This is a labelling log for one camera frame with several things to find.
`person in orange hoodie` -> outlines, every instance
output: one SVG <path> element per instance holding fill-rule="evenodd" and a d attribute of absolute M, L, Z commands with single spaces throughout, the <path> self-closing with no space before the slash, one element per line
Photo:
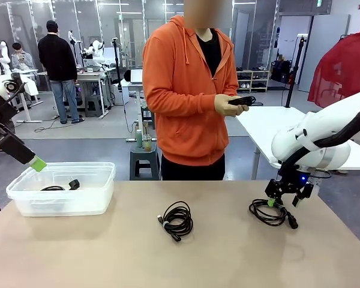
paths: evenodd
<path fill-rule="evenodd" d="M 219 1 L 185 1 L 184 17 L 156 29 L 144 47 L 143 88 L 155 113 L 163 180 L 223 180 L 224 117 L 248 110 L 228 104 L 239 87 L 232 42 L 218 29 L 192 28 L 211 27 Z"/>

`box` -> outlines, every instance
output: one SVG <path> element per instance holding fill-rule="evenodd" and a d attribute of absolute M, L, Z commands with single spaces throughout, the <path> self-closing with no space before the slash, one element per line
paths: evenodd
<path fill-rule="evenodd" d="M 26 169 L 8 185 L 7 194 L 27 217 L 98 215 L 108 208 L 115 175 L 109 162 L 47 163 L 41 172 Z M 69 190 L 74 179 L 80 188 Z M 41 191 L 52 185 L 65 190 Z"/>

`black cap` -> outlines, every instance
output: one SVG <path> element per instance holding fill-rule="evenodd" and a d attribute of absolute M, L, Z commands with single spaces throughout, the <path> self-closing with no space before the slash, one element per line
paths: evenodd
<path fill-rule="evenodd" d="M 53 20 L 48 20 L 47 21 L 47 31 L 48 32 L 57 33 L 58 28 L 59 28 L 59 26 L 55 21 L 53 21 Z"/>

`hoodie drawstring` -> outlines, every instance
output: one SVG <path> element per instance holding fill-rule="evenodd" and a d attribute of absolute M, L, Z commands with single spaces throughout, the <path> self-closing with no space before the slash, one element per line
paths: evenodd
<path fill-rule="evenodd" d="M 188 55 L 187 55 L 187 39 L 185 39 L 185 29 L 182 28 L 182 36 L 184 38 L 184 50 L 185 50 L 185 63 L 189 64 Z"/>

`orange hoodie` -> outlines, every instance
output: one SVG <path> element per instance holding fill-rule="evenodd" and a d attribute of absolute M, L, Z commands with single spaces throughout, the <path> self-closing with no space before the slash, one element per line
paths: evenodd
<path fill-rule="evenodd" d="M 207 166 L 228 145 L 224 117 L 215 111 L 216 94 L 237 95 L 233 44 L 217 30 L 222 60 L 216 74 L 205 61 L 196 33 L 175 16 L 153 32 L 143 51 L 143 87 L 155 113 L 157 141 L 175 163 Z"/>

